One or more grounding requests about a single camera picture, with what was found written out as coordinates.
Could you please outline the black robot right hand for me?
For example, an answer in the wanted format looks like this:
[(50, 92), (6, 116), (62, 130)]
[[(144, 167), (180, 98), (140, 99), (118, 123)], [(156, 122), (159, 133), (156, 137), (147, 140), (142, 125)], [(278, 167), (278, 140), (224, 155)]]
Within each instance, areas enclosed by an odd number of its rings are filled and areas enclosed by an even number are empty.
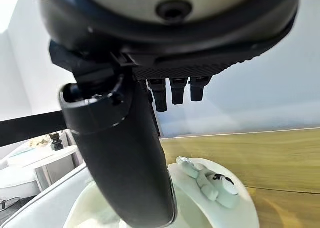
[(167, 227), (177, 202), (152, 117), (200, 101), (212, 76), (266, 52), (292, 29), (300, 0), (39, 0), (58, 98), (102, 194), (131, 227)]

